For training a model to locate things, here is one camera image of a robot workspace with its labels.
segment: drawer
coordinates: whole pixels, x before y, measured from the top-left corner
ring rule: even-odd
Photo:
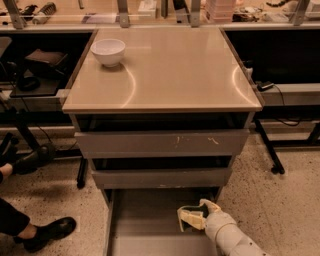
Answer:
[[[85,158],[212,156],[239,154],[249,131],[77,132]]]
[[[231,174],[231,156],[94,159],[102,189],[220,187]]]
[[[116,190],[107,236],[108,256],[214,256],[215,244],[203,231],[181,232],[177,210],[197,206],[210,191],[196,189]]]
[[[201,188],[225,186],[231,168],[92,171],[100,189]]]

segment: black shoe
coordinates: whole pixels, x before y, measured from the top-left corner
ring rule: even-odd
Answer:
[[[30,154],[18,159],[13,166],[13,174],[28,174],[37,170],[38,167],[50,163],[55,157],[55,148],[52,144],[41,145]]]
[[[70,235],[76,228],[77,223],[72,217],[65,217],[56,220],[47,226],[37,227],[37,233],[34,238],[22,239],[14,237],[17,244],[23,243],[28,252],[37,252],[45,247],[50,240],[59,240]]]

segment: person's leg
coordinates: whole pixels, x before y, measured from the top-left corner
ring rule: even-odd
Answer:
[[[15,163],[4,164],[0,167],[0,183],[11,174],[27,174],[33,168],[44,166],[53,160],[54,153],[54,147],[45,144]],[[75,227],[76,221],[71,217],[58,219],[46,226],[35,226],[27,215],[0,198],[0,233],[13,236],[14,241],[23,243],[28,252],[39,251],[50,240],[68,236]]]
[[[0,220],[0,233],[10,236],[18,236],[30,223],[27,215],[17,211],[2,198],[0,198]]]
[[[76,221],[65,217],[46,226],[35,226],[30,218],[16,210],[0,198],[0,233],[14,237],[16,243],[23,243],[28,252],[36,252],[45,247],[50,240],[59,240],[70,235],[76,228]]]

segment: beige countertop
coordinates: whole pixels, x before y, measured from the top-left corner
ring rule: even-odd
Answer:
[[[259,111],[262,106],[217,27],[99,29],[126,43],[106,68],[88,53],[65,113]]]

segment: workbench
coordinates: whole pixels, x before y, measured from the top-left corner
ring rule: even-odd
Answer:
[[[185,243],[176,207],[198,203],[200,192],[188,189],[218,188],[217,199],[262,104],[219,28],[110,27],[94,40],[102,38],[125,42],[123,61],[106,68],[89,52],[62,110],[109,206],[109,252],[145,255],[141,250],[151,245],[141,243],[149,234],[172,255],[159,236],[174,232]],[[127,212],[131,204],[139,210]],[[137,227],[125,212],[153,223]],[[203,235],[187,235],[188,248],[200,241],[208,255]],[[132,247],[136,239],[140,245]],[[174,255],[182,253],[178,244]]]

